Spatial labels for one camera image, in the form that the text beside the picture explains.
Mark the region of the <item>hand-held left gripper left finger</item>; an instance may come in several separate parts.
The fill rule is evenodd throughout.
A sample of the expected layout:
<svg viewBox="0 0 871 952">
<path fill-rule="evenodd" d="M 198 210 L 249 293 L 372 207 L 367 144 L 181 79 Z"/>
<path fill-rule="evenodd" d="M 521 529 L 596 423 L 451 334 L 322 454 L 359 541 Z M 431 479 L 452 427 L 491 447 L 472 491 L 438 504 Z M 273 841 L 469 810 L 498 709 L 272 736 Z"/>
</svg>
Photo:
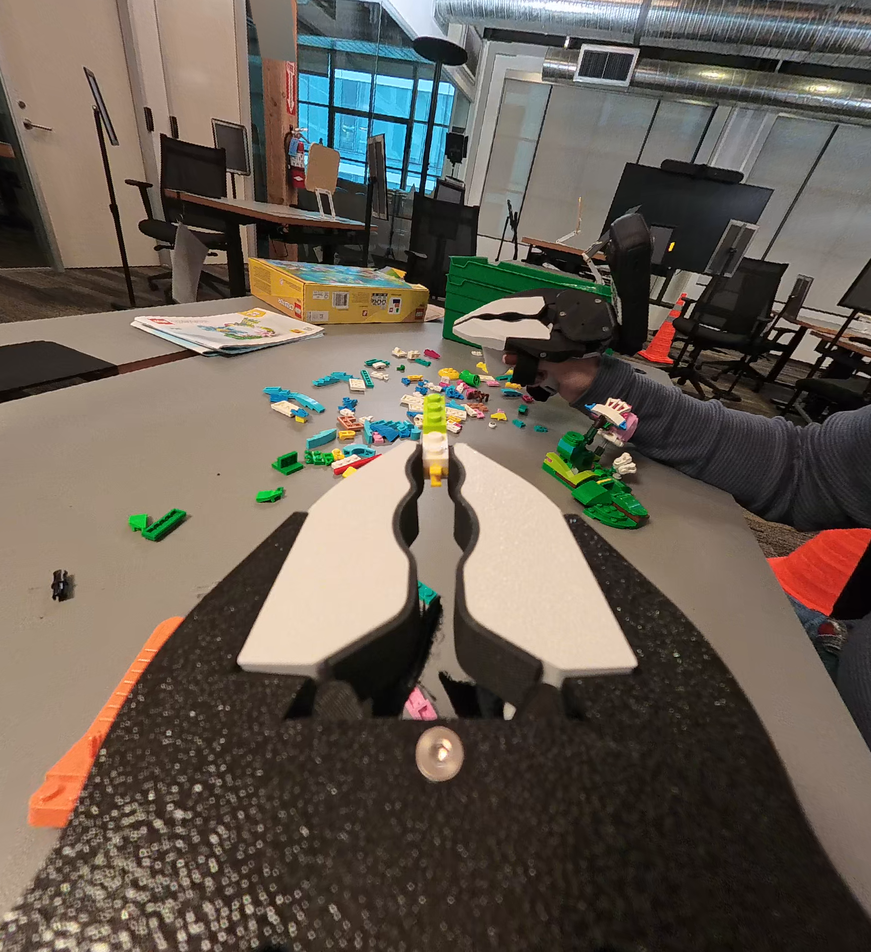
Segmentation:
<svg viewBox="0 0 871 952">
<path fill-rule="evenodd" d="M 422 450 L 403 443 L 342 478 L 303 521 L 236 663 L 251 674 L 349 684 L 405 701 L 431 645 L 411 546 Z"/>
</svg>

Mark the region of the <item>green lego flower model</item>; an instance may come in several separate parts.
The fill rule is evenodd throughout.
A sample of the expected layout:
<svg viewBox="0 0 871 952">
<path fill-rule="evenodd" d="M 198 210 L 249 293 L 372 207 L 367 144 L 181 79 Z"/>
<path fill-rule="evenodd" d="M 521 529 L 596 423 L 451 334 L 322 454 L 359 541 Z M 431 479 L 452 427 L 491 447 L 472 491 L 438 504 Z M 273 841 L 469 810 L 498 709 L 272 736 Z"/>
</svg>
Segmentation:
<svg viewBox="0 0 871 952">
<path fill-rule="evenodd" d="M 611 528 L 636 530 L 649 514 L 627 478 L 637 472 L 627 444 L 638 425 L 632 406 L 619 399 L 584 407 L 586 431 L 568 431 L 546 454 L 543 470 L 566 486 L 584 515 Z"/>
</svg>

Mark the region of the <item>orange traffic cone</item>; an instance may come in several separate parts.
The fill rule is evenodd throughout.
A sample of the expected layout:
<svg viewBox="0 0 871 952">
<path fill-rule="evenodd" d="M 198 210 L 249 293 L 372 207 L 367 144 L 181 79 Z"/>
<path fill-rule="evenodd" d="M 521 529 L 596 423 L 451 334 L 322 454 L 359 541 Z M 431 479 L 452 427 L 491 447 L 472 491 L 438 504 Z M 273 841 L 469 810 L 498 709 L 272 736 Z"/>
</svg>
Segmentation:
<svg viewBox="0 0 871 952">
<path fill-rule="evenodd" d="M 788 555 L 767 561 L 787 596 L 831 617 L 870 542 L 871 530 L 826 530 Z"/>
<path fill-rule="evenodd" d="M 675 305 L 669 311 L 667 320 L 657 332 L 655 332 L 648 345 L 637 353 L 638 357 L 647 363 L 654 363 L 660 366 L 672 366 L 674 364 L 673 360 L 669 357 L 669 351 L 677 332 L 674 327 L 674 322 L 681 317 L 687 299 L 688 295 L 686 293 L 680 294 Z"/>
</svg>

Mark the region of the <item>white and yellow lego assembly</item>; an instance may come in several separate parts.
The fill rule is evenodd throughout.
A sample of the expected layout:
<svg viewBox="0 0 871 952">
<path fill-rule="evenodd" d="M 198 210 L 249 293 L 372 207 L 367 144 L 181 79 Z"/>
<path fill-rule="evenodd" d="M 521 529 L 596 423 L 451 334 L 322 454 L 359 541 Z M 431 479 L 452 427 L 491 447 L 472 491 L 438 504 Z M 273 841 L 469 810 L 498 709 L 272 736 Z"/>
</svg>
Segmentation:
<svg viewBox="0 0 871 952">
<path fill-rule="evenodd" d="M 435 488 L 449 479 L 450 443 L 444 431 L 425 431 L 421 437 L 422 467 L 425 478 Z"/>
</svg>

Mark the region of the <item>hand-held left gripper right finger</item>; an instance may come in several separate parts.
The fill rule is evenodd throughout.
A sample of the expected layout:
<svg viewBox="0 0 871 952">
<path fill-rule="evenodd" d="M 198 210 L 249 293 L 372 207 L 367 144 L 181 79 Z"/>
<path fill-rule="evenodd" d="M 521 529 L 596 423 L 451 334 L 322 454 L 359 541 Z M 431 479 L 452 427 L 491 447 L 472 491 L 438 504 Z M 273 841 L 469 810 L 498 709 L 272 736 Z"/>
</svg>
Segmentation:
<svg viewBox="0 0 871 952">
<path fill-rule="evenodd" d="M 505 704 L 539 684 L 638 666 L 558 506 L 471 446 L 453 447 L 453 637 L 464 672 Z"/>
</svg>

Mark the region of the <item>large black screen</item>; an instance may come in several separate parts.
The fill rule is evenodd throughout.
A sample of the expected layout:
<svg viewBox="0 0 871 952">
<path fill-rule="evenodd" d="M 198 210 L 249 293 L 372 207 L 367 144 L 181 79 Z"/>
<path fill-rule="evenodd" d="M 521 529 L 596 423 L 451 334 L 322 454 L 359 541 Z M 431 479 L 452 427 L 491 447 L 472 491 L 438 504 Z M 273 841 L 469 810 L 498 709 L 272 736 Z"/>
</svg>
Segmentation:
<svg viewBox="0 0 871 952">
<path fill-rule="evenodd" d="M 665 254 L 654 266 L 702 273 L 729 222 L 753 225 L 773 196 L 767 186 L 744 184 L 742 174 L 686 163 L 661 168 L 627 163 L 604 221 L 606 229 L 638 209 L 647 225 L 668 231 Z"/>
</svg>

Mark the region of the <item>grey framed desk monitor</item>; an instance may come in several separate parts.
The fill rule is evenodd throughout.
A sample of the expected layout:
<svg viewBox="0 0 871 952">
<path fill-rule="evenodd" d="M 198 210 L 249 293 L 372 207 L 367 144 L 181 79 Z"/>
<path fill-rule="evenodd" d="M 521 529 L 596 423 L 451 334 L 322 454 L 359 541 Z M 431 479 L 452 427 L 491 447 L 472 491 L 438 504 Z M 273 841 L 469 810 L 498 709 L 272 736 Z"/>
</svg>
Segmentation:
<svg viewBox="0 0 871 952">
<path fill-rule="evenodd" d="M 238 176 L 251 175 L 251 148 L 249 133 L 245 126 L 213 118 L 211 120 L 215 149 L 225 154 L 225 168 Z"/>
</svg>

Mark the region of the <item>white hanging sheet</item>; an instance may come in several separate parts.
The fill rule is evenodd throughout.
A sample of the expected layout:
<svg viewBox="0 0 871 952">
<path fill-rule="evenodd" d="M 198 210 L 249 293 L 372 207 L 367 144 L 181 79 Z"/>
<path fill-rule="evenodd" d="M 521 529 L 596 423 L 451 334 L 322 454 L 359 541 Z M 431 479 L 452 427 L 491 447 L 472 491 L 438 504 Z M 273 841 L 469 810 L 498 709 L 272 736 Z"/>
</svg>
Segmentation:
<svg viewBox="0 0 871 952">
<path fill-rule="evenodd" d="M 172 249 L 171 295 L 176 303 L 197 301 L 198 286 L 207 248 L 184 223 L 176 224 Z"/>
</svg>

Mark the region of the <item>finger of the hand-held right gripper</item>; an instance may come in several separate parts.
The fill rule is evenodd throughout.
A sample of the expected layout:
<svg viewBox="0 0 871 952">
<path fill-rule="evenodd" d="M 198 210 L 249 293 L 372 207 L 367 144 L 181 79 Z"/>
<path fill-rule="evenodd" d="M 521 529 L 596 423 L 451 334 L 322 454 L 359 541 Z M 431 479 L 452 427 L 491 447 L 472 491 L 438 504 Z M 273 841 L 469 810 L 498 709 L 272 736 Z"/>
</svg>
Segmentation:
<svg viewBox="0 0 871 952">
<path fill-rule="evenodd" d="M 548 308 L 548 300 L 542 294 L 510 295 L 484 303 L 455 319 L 456 324 L 476 319 L 519 320 L 538 318 Z"/>
<path fill-rule="evenodd" d="M 535 317 L 465 316 L 464 340 L 482 350 L 504 351 L 509 340 L 548 341 L 550 327 Z"/>
</svg>

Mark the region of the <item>orange brick separator tool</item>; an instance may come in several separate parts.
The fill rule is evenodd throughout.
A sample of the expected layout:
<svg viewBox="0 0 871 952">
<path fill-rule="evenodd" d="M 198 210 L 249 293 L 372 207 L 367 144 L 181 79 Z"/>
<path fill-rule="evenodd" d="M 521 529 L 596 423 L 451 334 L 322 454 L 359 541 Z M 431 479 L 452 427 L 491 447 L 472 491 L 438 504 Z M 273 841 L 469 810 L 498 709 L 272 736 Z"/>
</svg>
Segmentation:
<svg viewBox="0 0 871 952">
<path fill-rule="evenodd" d="M 90 727 L 47 771 L 28 802 L 30 827 L 61 829 L 67 826 L 118 713 L 151 661 L 182 622 L 183 617 L 177 616 L 156 626 Z"/>
</svg>

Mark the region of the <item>wooden office desk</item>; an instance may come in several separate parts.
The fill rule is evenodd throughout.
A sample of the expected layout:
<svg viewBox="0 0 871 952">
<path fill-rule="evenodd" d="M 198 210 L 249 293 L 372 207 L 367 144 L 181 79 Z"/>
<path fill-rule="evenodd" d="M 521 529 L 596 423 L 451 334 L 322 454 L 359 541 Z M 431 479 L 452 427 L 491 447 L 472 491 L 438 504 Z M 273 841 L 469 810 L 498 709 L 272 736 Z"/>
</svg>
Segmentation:
<svg viewBox="0 0 871 952">
<path fill-rule="evenodd" d="M 208 214 L 224 226 L 229 292 L 232 298 L 248 294 L 245 256 L 240 229 L 259 226 L 286 244 L 317 245 L 330 256 L 340 244 L 359 244 L 368 251 L 372 224 L 346 218 L 321 216 L 316 211 L 253 200 L 215 198 L 163 188 L 162 196 L 177 201 L 189 212 Z"/>
</svg>

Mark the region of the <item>tablet on black floor stand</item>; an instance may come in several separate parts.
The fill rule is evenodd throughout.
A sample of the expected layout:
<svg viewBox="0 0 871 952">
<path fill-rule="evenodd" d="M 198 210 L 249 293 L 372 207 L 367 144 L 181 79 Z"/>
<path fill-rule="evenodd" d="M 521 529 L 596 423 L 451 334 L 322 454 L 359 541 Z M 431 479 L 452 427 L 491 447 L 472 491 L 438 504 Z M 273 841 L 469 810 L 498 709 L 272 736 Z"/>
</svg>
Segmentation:
<svg viewBox="0 0 871 952">
<path fill-rule="evenodd" d="M 108 193 L 108 208 L 116 235 L 125 289 L 127 292 L 129 306 L 135 308 L 136 297 L 132 283 L 132 271 L 130 268 L 127 247 L 124 240 L 120 210 L 116 197 L 115 181 L 111 169 L 109 154 L 109 148 L 116 149 L 119 146 L 119 141 L 96 76 L 86 66 L 83 67 L 83 72 L 93 97 L 93 115 L 96 125 L 96 137 Z"/>
</svg>

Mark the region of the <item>stack of green plastic bins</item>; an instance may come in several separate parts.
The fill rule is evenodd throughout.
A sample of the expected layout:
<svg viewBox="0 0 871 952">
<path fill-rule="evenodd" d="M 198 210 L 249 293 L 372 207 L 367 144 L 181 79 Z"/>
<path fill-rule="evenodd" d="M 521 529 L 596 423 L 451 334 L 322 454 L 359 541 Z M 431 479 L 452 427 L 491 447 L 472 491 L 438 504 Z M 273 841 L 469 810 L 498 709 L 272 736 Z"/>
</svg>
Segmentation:
<svg viewBox="0 0 871 952">
<path fill-rule="evenodd" d="M 467 344 L 468 340 L 453 330 L 456 321 L 484 304 L 537 289 L 580 290 L 590 292 L 608 303 L 614 302 L 609 285 L 564 271 L 514 261 L 493 263 L 486 257 L 453 256 L 446 279 L 443 339 Z"/>
</svg>

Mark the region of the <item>cardboard sign on white stand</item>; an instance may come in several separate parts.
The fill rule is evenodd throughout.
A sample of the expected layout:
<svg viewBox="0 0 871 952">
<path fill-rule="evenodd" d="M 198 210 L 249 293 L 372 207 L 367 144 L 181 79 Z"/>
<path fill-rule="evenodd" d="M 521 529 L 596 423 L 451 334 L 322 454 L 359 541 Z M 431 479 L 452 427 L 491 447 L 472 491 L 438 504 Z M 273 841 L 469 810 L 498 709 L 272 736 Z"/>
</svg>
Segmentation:
<svg viewBox="0 0 871 952">
<path fill-rule="evenodd" d="M 310 144 L 305 188 L 315 196 L 318 213 L 322 218 L 331 220 L 337 218 L 334 193 L 338 181 L 339 163 L 340 155 L 335 149 L 318 142 Z"/>
</svg>

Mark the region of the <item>stack of instruction booklets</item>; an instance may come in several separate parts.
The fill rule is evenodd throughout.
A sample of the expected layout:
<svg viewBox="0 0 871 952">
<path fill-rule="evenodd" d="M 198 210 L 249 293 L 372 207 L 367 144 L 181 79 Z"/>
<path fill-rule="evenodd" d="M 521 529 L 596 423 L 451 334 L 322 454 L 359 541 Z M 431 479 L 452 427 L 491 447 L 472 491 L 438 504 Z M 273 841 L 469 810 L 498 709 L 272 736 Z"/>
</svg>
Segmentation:
<svg viewBox="0 0 871 952">
<path fill-rule="evenodd" d="M 200 355 L 235 356 L 318 339 L 321 327 L 264 308 L 212 316 L 137 317 L 132 327 Z"/>
</svg>

